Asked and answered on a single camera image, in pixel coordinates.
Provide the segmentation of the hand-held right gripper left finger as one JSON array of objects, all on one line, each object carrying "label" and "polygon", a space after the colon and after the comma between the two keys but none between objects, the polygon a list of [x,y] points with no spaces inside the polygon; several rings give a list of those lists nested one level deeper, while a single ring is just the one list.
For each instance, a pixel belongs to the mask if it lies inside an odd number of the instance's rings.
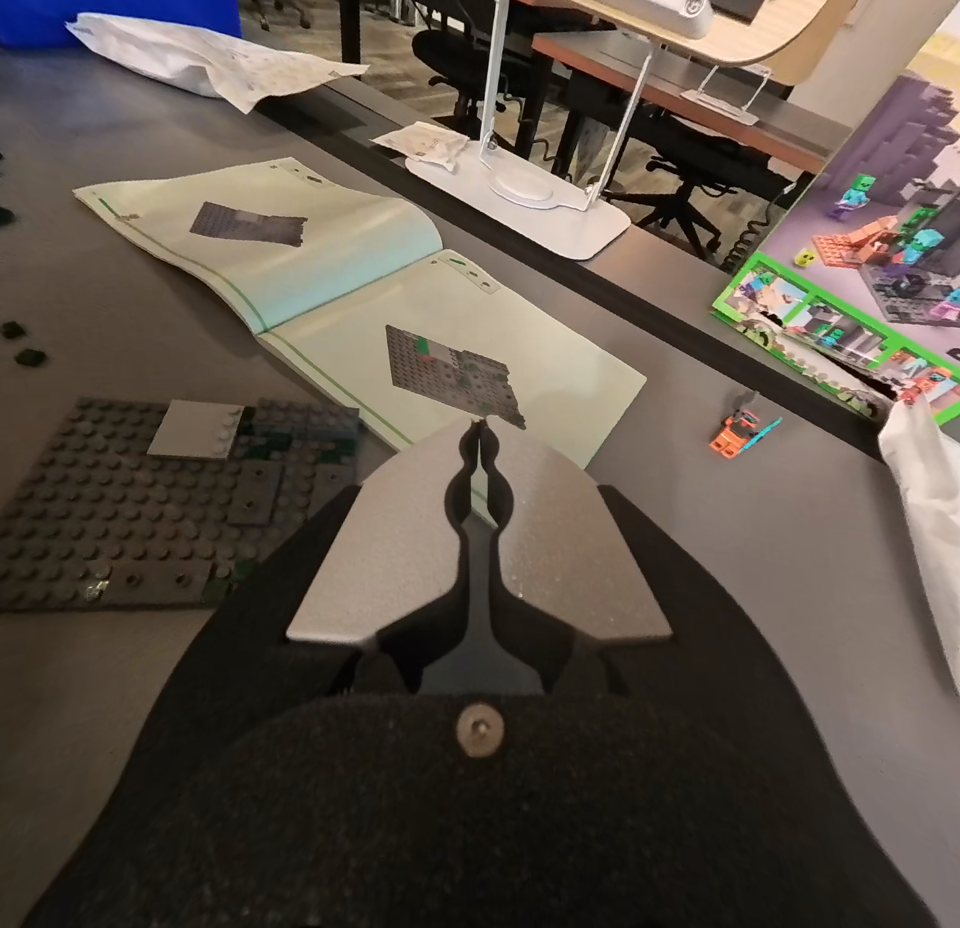
[{"label": "hand-held right gripper left finger", "polygon": [[470,612],[472,478],[481,424],[456,420],[358,489],[289,623],[290,642],[385,656],[409,692],[458,646]]}]

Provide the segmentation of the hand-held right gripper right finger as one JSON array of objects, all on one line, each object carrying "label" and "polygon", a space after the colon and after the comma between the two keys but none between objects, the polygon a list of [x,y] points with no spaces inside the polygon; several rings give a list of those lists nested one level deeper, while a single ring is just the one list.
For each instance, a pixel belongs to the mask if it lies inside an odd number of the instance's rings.
[{"label": "hand-held right gripper right finger", "polygon": [[576,679],[605,692],[607,654],[673,638],[596,482],[503,420],[485,422],[491,631],[545,692]]}]

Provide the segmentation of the dark grey studded baseplate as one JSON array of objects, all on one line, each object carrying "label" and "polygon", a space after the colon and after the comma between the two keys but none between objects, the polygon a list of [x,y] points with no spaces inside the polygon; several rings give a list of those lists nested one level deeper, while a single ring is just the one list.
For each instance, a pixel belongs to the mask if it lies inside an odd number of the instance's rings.
[{"label": "dark grey studded baseplate", "polygon": [[262,399],[211,461],[146,454],[169,403],[76,402],[2,508],[3,612],[219,605],[354,484],[356,408]]}]

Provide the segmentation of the grey desk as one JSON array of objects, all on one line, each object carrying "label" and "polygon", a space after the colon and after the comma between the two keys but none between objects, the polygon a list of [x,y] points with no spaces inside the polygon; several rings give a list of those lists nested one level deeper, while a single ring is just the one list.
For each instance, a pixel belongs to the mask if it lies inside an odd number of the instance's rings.
[{"label": "grey desk", "polygon": [[[79,396],[307,401],[208,288],[128,244],[72,191],[291,156],[356,190],[404,171],[362,145],[408,110],[360,82],[244,116],[80,48],[2,53],[2,501]],[[958,926],[958,697],[887,470],[839,406],[707,309],[719,272],[630,231],[585,267],[532,249],[431,189],[444,243],[647,383],[595,455],[615,486],[734,596],[784,662],[858,809],[943,926]],[[710,448],[735,398],[782,423]],[[2,924],[15,926],[86,832],[174,660],[205,618],[2,617]]]}]

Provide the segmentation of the white desk lamp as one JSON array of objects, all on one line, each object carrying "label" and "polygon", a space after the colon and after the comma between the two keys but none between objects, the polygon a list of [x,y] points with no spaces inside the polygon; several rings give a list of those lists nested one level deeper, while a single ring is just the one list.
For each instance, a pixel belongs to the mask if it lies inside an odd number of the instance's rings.
[{"label": "white desk lamp", "polygon": [[510,0],[494,0],[489,38],[481,138],[468,142],[453,171],[406,159],[415,177],[496,220],[535,244],[565,259],[582,262],[597,255],[631,225],[627,214],[603,201],[615,162],[626,141],[642,98],[651,63],[663,42],[650,33],[698,41],[714,21],[710,0],[568,0],[584,12],[622,15],[618,24],[635,31],[644,55],[624,116],[598,181],[580,189],[562,176],[495,146],[494,105],[501,69]]}]

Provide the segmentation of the orange toy figure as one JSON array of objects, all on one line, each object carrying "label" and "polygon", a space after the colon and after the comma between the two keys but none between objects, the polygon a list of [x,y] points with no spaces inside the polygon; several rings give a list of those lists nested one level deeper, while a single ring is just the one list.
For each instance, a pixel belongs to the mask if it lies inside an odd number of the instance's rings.
[{"label": "orange toy figure", "polygon": [[757,396],[755,391],[745,391],[734,399],[720,429],[709,443],[715,453],[726,459],[736,458],[762,441],[783,422],[783,417],[776,417],[764,424],[752,411]]}]

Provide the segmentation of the light grey square tile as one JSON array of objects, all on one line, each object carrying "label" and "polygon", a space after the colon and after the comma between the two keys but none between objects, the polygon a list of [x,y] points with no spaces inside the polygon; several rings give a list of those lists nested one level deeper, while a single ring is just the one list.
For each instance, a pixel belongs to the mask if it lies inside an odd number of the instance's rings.
[{"label": "light grey square tile", "polygon": [[244,406],[191,402],[169,403],[146,454],[157,457],[224,461],[229,458]]}]

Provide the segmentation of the open instruction booklet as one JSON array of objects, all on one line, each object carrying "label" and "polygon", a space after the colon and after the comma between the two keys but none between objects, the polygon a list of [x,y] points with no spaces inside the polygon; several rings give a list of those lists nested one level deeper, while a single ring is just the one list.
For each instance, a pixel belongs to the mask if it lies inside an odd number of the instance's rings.
[{"label": "open instruction booklet", "polygon": [[397,452],[494,416],[585,469],[646,383],[445,248],[413,203],[340,186],[293,158],[73,195],[207,285]]}]

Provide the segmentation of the plain white bag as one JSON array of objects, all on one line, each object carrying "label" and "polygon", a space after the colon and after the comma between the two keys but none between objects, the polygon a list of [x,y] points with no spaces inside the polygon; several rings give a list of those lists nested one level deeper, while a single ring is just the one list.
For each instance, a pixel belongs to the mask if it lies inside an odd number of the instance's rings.
[{"label": "plain white bag", "polygon": [[959,693],[959,444],[922,398],[899,400],[878,436],[894,478],[921,584]]}]

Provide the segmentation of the small clear plastic bag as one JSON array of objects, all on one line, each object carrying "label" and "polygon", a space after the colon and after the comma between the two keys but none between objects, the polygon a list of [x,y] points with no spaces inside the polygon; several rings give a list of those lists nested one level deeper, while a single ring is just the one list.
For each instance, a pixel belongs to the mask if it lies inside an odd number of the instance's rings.
[{"label": "small clear plastic bag", "polygon": [[402,154],[406,159],[456,171],[469,137],[436,123],[416,121],[373,139],[373,144]]}]

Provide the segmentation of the white laptop stand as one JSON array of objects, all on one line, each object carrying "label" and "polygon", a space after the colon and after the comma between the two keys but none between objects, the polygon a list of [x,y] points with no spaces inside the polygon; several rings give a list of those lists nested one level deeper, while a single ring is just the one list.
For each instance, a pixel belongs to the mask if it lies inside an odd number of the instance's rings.
[{"label": "white laptop stand", "polygon": [[695,90],[687,89],[682,91],[679,95],[680,98],[701,108],[705,108],[713,111],[716,114],[720,114],[727,119],[736,121],[739,124],[749,127],[755,126],[760,119],[754,112],[752,112],[751,107],[759,98],[763,89],[770,82],[773,71],[769,67],[761,64],[753,64],[737,69],[738,71],[745,71],[751,77],[756,77],[759,79],[755,90],[748,100],[737,106],[726,101],[725,99],[710,94],[710,92],[707,90],[708,84],[714,79],[714,76],[719,70],[721,70],[720,66],[713,66]]}]

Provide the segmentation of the toy set cardboard box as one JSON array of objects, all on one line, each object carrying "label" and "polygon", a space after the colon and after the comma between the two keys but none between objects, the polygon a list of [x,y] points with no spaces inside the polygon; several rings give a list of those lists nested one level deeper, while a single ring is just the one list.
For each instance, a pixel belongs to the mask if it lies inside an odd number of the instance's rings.
[{"label": "toy set cardboard box", "polygon": [[763,239],[714,316],[850,410],[959,414],[958,5]]}]

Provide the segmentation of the white printed paper bag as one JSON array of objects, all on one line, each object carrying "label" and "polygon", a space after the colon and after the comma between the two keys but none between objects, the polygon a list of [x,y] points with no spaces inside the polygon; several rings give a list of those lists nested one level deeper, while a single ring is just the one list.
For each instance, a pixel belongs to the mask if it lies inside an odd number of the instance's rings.
[{"label": "white printed paper bag", "polygon": [[64,28],[94,54],[126,70],[189,94],[222,99],[245,115],[265,98],[302,94],[368,70],[173,22],[83,12]]}]

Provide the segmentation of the light wooden curved board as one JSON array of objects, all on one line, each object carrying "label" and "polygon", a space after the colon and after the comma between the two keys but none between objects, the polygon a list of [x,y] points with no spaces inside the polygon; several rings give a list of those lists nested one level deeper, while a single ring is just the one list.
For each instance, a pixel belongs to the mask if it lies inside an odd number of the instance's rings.
[{"label": "light wooden curved board", "polygon": [[858,0],[766,0],[749,23],[717,17],[707,37],[691,50],[720,67],[742,68],[782,52],[806,63],[818,60]]}]

